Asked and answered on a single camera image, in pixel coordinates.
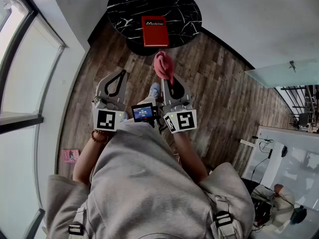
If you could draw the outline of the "beige trousers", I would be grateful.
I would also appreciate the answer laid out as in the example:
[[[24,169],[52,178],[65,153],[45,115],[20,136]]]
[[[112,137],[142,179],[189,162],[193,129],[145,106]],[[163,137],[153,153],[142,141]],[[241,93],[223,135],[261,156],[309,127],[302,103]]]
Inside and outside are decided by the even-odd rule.
[[[151,103],[152,106],[157,106],[156,98],[153,96],[147,96],[144,100],[140,101],[138,105],[148,104]]]

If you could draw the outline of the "pink cloth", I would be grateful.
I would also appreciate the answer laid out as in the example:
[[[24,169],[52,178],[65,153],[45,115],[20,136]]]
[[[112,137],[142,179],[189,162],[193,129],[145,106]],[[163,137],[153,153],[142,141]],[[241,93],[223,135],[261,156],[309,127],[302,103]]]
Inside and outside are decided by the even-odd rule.
[[[155,55],[154,70],[161,79],[168,80],[171,86],[174,85],[174,63],[172,58],[164,51]]]

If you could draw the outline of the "frosted glass door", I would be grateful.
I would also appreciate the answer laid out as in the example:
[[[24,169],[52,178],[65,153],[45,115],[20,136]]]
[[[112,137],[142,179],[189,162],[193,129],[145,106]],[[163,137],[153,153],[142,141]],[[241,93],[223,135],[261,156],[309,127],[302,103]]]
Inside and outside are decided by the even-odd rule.
[[[246,71],[246,74],[266,88],[299,85],[319,85],[319,59],[294,60],[296,73],[290,64],[277,64]]]

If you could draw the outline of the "black metal railing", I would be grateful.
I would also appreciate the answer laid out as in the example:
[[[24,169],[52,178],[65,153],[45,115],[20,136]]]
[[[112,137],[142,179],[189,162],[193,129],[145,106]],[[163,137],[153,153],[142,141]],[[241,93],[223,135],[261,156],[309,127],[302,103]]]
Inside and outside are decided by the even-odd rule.
[[[275,87],[288,106],[298,130],[319,134],[319,85]]]

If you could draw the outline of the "black marble round table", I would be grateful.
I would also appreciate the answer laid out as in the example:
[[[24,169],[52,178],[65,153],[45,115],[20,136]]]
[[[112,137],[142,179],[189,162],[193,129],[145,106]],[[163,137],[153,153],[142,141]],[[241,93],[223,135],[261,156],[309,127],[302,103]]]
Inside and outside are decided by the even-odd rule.
[[[116,31],[122,34],[129,49],[149,56],[163,48],[176,48],[192,41],[202,27],[202,16],[194,0],[109,0],[107,14]],[[142,16],[164,16],[168,47],[144,47]]]

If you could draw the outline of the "grey sweatshirt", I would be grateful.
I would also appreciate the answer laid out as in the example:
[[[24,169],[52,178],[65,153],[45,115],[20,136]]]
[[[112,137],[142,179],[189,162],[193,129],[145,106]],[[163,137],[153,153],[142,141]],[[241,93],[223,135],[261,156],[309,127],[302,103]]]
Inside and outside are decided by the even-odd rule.
[[[196,184],[145,122],[120,124],[89,186],[48,178],[49,239],[247,239],[254,218],[250,194],[230,163]]]

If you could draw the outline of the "black monitor with blue screen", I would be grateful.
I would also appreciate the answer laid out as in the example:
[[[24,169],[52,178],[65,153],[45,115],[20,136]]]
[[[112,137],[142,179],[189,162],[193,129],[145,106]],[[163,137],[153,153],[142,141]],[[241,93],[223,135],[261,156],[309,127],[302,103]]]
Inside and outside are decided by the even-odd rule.
[[[131,107],[134,122],[149,122],[157,120],[158,117],[158,107],[153,106],[152,103],[145,103],[140,105],[135,105]]]

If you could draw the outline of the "black window frame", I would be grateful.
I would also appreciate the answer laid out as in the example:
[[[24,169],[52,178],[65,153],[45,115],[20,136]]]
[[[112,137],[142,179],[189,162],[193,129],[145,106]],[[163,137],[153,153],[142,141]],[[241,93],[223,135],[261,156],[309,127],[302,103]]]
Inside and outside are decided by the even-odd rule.
[[[66,44],[32,0],[0,0],[0,239],[43,239],[43,106]]]

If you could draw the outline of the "pink booklet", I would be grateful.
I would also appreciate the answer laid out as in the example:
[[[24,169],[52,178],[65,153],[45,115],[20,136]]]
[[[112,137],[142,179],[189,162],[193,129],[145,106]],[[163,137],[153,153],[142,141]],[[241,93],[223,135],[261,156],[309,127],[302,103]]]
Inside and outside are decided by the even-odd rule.
[[[62,150],[62,157],[65,163],[76,163],[79,158],[78,149],[64,149]]]

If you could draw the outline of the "person's left forearm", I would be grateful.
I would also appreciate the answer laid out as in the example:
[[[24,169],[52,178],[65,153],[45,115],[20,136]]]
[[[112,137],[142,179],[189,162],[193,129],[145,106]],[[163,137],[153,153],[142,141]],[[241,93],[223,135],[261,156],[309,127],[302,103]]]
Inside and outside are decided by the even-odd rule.
[[[72,179],[87,186],[90,184],[90,175],[100,154],[114,134],[108,131],[94,130],[91,138],[83,148],[73,170]]]

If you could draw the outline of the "red hardcover book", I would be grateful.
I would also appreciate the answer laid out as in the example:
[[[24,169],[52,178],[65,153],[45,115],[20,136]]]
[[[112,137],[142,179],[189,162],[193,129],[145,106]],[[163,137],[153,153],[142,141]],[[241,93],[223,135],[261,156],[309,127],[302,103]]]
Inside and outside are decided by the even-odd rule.
[[[144,47],[168,47],[169,38],[164,16],[142,16]]]

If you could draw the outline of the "white desk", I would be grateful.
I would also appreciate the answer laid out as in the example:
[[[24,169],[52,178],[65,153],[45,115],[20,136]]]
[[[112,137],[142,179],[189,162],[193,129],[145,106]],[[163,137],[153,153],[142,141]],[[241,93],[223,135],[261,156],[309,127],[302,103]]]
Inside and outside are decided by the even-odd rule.
[[[297,205],[319,211],[319,134],[260,126],[251,141],[243,177],[268,188],[288,187]],[[283,147],[288,153],[281,157]]]

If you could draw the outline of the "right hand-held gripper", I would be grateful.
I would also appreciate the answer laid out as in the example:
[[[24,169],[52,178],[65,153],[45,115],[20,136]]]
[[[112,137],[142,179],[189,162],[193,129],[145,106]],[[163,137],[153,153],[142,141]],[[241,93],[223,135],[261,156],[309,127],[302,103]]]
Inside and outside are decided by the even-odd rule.
[[[171,133],[185,132],[197,128],[197,112],[190,103],[191,93],[186,81],[174,75],[170,80],[161,79],[163,97],[163,119]]]

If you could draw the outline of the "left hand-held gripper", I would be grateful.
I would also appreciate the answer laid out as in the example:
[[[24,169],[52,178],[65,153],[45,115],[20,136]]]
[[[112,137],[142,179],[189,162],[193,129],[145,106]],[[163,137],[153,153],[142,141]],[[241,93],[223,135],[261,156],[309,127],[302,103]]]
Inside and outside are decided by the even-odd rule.
[[[111,73],[98,84],[92,102],[95,130],[117,131],[120,123],[124,121],[125,105],[119,102],[124,101],[127,78],[127,71],[122,70]]]

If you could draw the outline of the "person's right forearm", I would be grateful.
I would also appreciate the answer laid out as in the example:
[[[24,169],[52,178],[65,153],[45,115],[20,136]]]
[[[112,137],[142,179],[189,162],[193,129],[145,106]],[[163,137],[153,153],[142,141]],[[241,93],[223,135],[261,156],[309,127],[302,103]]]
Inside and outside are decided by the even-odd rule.
[[[205,165],[194,151],[185,132],[175,133],[173,137],[183,169],[196,184],[199,184],[208,176]]]

